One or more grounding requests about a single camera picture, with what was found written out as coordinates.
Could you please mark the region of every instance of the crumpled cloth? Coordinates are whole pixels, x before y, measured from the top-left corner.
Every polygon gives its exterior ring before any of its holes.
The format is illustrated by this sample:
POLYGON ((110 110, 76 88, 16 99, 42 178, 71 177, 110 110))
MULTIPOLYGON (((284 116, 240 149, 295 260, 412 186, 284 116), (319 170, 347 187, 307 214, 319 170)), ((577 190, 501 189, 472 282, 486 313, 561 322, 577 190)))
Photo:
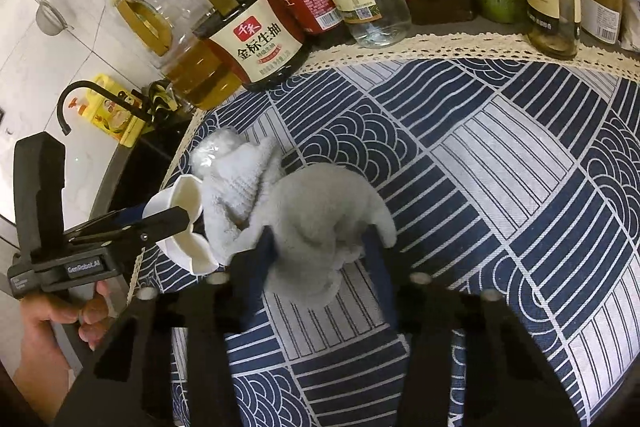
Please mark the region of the crumpled cloth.
POLYGON ((395 245, 391 213, 369 182, 345 168, 316 164, 273 185, 234 246, 236 251, 253 248, 263 227, 271 227, 278 257, 267 291, 318 308, 338 293, 342 266, 364 253, 362 234, 369 225, 378 227, 386 248, 395 245))
POLYGON ((193 171, 202 179, 207 240, 219 264, 229 264, 238 251, 234 242, 254 207, 268 199, 273 185, 284 175, 281 161, 276 139, 267 137, 254 145, 229 129, 215 131, 192 153, 193 171))

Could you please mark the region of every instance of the red logo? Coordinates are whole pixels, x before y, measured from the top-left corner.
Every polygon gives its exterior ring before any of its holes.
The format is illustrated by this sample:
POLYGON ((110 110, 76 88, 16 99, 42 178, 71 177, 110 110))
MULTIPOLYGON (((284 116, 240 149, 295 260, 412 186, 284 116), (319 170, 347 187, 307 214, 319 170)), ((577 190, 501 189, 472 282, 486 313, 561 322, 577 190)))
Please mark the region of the red logo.
POLYGON ((235 28, 234 33, 236 34, 236 37, 238 37, 242 42, 245 42, 253 37, 261 29, 262 25, 258 22, 258 19, 251 16, 241 25, 235 28))

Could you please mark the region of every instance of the black faucet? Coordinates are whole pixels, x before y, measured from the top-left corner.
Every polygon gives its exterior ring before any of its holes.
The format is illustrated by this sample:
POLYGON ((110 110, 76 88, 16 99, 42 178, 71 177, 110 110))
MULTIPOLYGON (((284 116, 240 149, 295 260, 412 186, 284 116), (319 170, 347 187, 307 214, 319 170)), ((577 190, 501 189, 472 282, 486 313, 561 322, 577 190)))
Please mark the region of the black faucet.
POLYGON ((105 98, 111 100, 111 102, 119 105, 120 107, 129 111, 136 118, 140 118, 140 120, 145 121, 146 123, 150 123, 152 121, 152 116, 140 109, 139 107, 135 107, 128 102, 125 102, 123 99, 118 98, 112 92, 107 91, 101 86, 98 86, 95 82, 90 82, 88 80, 78 80, 77 82, 72 82, 68 86, 66 86, 65 90, 60 94, 60 98, 58 99, 58 107, 56 108, 56 116, 58 117, 58 123, 60 124, 60 128, 65 136, 71 132, 71 127, 66 123, 65 115, 63 109, 65 107, 65 99, 66 96, 73 90, 78 89, 79 87, 87 87, 88 89, 94 90, 96 93, 103 95, 105 98))

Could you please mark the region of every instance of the blue and white patterned tablecloth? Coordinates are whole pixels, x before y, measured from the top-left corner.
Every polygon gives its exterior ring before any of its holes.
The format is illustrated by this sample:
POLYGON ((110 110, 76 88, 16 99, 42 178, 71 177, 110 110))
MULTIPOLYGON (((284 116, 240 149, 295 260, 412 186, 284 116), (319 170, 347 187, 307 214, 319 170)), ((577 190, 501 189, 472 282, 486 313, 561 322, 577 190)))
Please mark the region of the blue and white patterned tablecloth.
MULTIPOLYGON (((207 115, 190 150, 219 126, 252 142, 277 137, 287 172, 334 162, 366 177, 393 213, 407 264, 462 291, 505 294, 584 425, 640 350, 636 84, 539 62, 389 61, 243 93, 207 115)), ((188 171, 186 153, 172 180, 188 171)), ((254 326, 229 337, 246 425, 393 425, 408 346, 383 322, 362 264, 343 272, 327 308, 267 296, 254 326)), ((140 284, 194 282, 147 252, 140 284)), ((188 425, 184 334, 174 406, 188 425)))

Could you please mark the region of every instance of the hand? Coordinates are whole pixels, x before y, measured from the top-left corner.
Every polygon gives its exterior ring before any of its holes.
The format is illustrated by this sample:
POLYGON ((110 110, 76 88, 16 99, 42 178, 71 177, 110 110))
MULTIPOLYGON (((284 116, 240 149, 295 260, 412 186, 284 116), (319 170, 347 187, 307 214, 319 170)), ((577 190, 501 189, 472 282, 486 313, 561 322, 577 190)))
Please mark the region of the hand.
POLYGON ((97 296, 80 308, 56 296, 27 295, 20 301, 24 326, 22 358, 14 382, 33 410, 46 422, 55 418, 68 392, 69 365, 60 351, 50 321, 73 324, 82 317, 80 338, 95 349, 110 325, 105 281, 96 285, 97 296))

